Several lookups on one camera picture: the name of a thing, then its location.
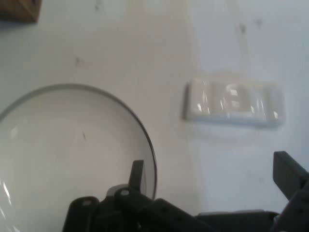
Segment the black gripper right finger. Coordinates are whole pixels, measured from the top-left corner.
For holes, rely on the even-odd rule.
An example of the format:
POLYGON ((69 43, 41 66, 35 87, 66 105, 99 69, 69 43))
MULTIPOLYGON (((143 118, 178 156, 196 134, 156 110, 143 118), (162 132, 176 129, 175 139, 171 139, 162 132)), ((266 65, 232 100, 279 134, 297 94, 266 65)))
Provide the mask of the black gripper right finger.
POLYGON ((287 152, 274 152, 273 180, 288 203, 277 216, 274 232, 309 230, 309 173, 287 152))

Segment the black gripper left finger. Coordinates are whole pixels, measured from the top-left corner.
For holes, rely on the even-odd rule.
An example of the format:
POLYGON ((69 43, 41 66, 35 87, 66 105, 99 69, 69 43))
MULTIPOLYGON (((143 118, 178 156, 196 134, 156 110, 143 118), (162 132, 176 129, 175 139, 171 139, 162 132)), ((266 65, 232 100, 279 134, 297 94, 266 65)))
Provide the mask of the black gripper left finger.
POLYGON ((210 226, 169 202, 145 195, 143 160, 132 163, 128 184, 114 186, 103 201, 93 196, 72 201, 64 232, 209 232, 210 226))

